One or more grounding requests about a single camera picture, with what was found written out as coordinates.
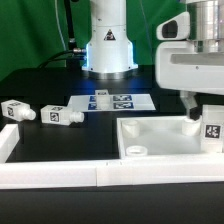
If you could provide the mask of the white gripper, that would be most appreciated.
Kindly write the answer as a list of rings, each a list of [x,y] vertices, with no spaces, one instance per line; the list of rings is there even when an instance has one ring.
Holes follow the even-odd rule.
[[[156,81],[161,88],[180,90],[187,117],[198,120],[201,109],[195,92],[224,95],[224,53],[196,53],[194,44],[184,41],[183,35],[165,37],[165,27],[169,23],[174,23],[178,32],[182,29],[177,19],[157,27],[157,38],[162,43],[156,51]]]

